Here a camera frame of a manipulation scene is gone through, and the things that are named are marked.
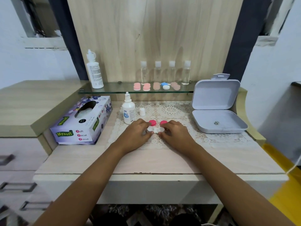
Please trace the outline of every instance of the lace doily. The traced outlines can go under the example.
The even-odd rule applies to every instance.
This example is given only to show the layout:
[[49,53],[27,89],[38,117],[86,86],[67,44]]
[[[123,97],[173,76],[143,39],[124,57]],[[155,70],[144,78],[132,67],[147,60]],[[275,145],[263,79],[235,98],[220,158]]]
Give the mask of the lace doily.
[[[142,118],[145,121],[155,120],[157,126],[160,121],[175,120],[185,125],[192,138],[201,146],[207,147],[242,147],[254,145],[257,143],[246,133],[239,134],[207,134],[201,132],[192,116],[193,108],[191,101],[150,101],[150,102],[135,102],[136,119]],[[145,108],[145,116],[141,117],[138,114],[139,108]],[[120,108],[117,119],[108,140],[108,146],[113,143],[121,135],[128,126],[123,121],[122,108]],[[152,137],[139,149],[168,149],[168,146],[161,140],[157,134]]]

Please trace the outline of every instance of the window sill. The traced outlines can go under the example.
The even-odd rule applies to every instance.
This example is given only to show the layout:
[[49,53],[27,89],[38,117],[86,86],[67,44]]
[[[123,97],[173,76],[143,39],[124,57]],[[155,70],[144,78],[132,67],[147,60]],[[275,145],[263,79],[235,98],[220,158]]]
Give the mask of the window sill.
[[277,36],[260,35],[257,38],[255,46],[260,46],[260,47],[275,46],[277,40],[278,40]]
[[20,44],[24,48],[56,48],[67,49],[62,37],[54,38],[20,38]]

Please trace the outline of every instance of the bottle label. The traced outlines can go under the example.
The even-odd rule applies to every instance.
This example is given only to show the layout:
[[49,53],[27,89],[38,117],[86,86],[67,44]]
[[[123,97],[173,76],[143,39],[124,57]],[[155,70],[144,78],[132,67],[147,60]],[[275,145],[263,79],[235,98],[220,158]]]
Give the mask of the bottle label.
[[135,109],[133,110],[123,110],[124,119],[133,122],[136,118]]
[[102,77],[100,73],[99,65],[96,66],[89,66],[89,71],[92,76],[92,81],[94,81],[97,85],[102,85]]

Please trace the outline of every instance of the white cable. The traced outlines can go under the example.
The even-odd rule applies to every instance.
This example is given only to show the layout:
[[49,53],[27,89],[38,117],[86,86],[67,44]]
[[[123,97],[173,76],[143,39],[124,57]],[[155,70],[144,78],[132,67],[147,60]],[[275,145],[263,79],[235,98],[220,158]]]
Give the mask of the white cable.
[[295,165],[291,169],[289,169],[285,174],[288,175],[293,169],[295,169],[295,167],[299,164],[300,160],[301,160],[301,155],[299,156],[299,159],[297,160]]
[[212,225],[212,226],[218,226],[218,225],[215,225],[215,224],[209,224],[209,223],[206,223],[206,224],[201,224],[201,226],[203,225]]

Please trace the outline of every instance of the person's left hand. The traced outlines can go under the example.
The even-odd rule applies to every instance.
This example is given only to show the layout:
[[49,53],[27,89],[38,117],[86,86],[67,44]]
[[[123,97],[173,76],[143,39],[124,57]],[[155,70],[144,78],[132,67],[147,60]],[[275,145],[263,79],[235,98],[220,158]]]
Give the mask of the person's left hand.
[[149,122],[145,122],[143,119],[138,119],[131,123],[124,132],[113,143],[115,147],[122,149],[122,153],[125,155],[145,144],[152,136],[153,132],[148,132],[143,135],[143,131],[151,125]]

